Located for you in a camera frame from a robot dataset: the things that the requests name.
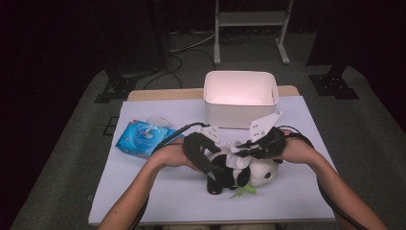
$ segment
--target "wrist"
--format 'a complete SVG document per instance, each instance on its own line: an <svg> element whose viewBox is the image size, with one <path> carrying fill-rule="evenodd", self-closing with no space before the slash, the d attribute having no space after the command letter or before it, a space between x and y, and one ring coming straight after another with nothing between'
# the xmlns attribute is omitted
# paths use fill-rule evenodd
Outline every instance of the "wrist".
<svg viewBox="0 0 406 230"><path fill-rule="evenodd" d="M325 159L325 157L317 152L317 154L314 154L310 161L307 163L307 165L314 171L318 172L320 171L324 166L329 165L328 161Z"/></svg>
<svg viewBox="0 0 406 230"><path fill-rule="evenodd" d="M148 164L151 168L156 170L162 170L166 166L166 160L164 158L164 154L161 153L162 149L154 152L149 159L147 160L146 164Z"/></svg>

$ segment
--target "white shelf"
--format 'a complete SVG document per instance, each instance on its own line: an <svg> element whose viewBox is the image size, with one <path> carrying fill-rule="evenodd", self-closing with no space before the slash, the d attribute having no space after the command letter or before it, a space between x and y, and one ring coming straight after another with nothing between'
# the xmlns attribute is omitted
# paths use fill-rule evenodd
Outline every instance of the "white shelf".
<svg viewBox="0 0 406 230"><path fill-rule="evenodd" d="M219 26L281 26L285 11L221 12Z"/></svg>
<svg viewBox="0 0 406 230"><path fill-rule="evenodd" d="M275 40L282 63L289 64L290 60L283 47L287 24L289 23L293 1L288 0L286 11L239 11L220 12L219 1L215 0L215 38L214 38L214 64L220 64L220 27L233 26L282 26L281 35Z"/></svg>

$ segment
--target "forearm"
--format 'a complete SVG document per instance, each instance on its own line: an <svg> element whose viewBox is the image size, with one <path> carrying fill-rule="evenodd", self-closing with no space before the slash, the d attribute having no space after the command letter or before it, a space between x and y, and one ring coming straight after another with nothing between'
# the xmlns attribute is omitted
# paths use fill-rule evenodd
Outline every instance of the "forearm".
<svg viewBox="0 0 406 230"><path fill-rule="evenodd" d="M386 229L381 219L347 185L321 154L318 153L309 166L316 173L327 195L339 209L368 229ZM342 218L337 218L337 220L340 226L349 226L343 222Z"/></svg>
<svg viewBox="0 0 406 230"><path fill-rule="evenodd" d="M162 165L150 158L104 217L99 229L128 229L143 207Z"/></svg>

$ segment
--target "white paper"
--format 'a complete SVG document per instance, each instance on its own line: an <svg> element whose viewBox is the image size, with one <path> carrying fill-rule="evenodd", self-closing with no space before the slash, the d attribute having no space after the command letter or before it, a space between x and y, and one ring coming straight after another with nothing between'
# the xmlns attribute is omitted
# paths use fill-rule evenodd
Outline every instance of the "white paper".
<svg viewBox="0 0 406 230"><path fill-rule="evenodd" d="M146 162L114 147L130 121L161 117L170 122L171 128L178 129L191 123L205 123L204 109L202 99L124 102L89 223L102 221ZM295 127L333 165L302 96L280 97L277 111L283 115L276 127ZM192 127L184 134L199 127ZM245 143L250 138L248 129L221 128L219 135L219 146L230 141ZM232 199L236 190L224 189L221 195L210 195L206 190L206 175L187 167L165 168L156 178L141 224L334 219L320 195L316 176L307 165L283 162L275 179L257 191L256 195L244 194Z"/></svg>

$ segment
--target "human arm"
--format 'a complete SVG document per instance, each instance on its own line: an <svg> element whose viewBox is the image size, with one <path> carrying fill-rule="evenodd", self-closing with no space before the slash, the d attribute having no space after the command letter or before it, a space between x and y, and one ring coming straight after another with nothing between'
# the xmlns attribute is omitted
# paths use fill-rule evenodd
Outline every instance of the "human arm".
<svg viewBox="0 0 406 230"><path fill-rule="evenodd" d="M325 157L303 140L287 138L286 147L279 158L291 163L307 164L316 173L328 197L352 219L368 229L387 229L377 214L339 176ZM356 229L335 212L334 215L341 229Z"/></svg>
<svg viewBox="0 0 406 230"><path fill-rule="evenodd" d="M98 229L128 229L141 211L152 185L160 170L164 167L188 166L196 170L182 151L183 139L172 142L173 145L158 149L146 161L132 183L111 207Z"/></svg>

